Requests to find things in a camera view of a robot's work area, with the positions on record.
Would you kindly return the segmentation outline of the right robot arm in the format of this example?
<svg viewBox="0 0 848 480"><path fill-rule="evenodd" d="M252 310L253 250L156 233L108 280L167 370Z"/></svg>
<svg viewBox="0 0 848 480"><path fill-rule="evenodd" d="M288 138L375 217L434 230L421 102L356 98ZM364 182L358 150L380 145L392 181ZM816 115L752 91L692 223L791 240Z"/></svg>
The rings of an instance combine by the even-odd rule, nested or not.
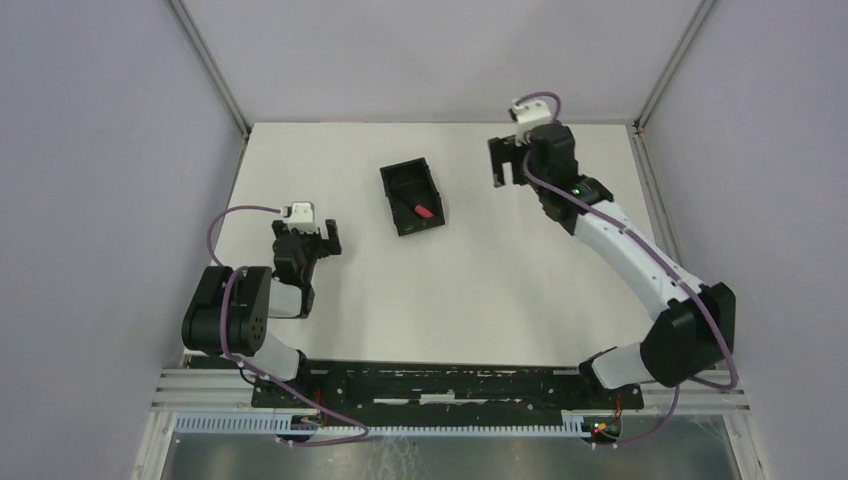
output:
<svg viewBox="0 0 848 480"><path fill-rule="evenodd" d="M613 347L581 364L604 389L637 383L677 387L691 380L724 390L738 383L733 361L736 296L724 283L709 285L689 273L643 235L599 180L579 170L571 129L558 121L524 137L488 141L493 180L530 186L544 213L592 249L640 300L652 325L639 342ZM720 385L701 372L724 362Z"/></svg>

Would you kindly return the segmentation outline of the red handled screwdriver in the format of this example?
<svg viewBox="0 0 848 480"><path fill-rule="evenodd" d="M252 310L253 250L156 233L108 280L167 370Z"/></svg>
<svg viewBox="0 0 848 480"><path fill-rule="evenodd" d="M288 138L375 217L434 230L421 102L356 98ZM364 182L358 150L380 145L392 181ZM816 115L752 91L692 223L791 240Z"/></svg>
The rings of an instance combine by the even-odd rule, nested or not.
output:
<svg viewBox="0 0 848 480"><path fill-rule="evenodd" d="M425 205L423 205L422 203L415 201L415 200L411 200L410 198L401 194L398 191L393 191L393 194L395 195L395 197L401 203L403 203L406 207L408 207L418 218L431 219L431 218L434 217L433 212L429 208L427 208Z"/></svg>

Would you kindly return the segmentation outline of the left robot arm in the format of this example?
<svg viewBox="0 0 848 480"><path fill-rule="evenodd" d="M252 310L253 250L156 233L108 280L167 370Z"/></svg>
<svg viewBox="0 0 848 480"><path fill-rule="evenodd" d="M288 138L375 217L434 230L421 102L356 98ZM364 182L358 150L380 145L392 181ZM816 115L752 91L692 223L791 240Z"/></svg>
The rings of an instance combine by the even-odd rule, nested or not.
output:
<svg viewBox="0 0 848 480"><path fill-rule="evenodd" d="M201 276L181 326L183 345L210 357L234 357L261 375L290 381L306 356L269 332L271 319L306 319L315 299L313 274L321 259L342 253L337 223L322 230L285 220L272 223L273 265L249 266L233 281L234 269L210 266Z"/></svg>

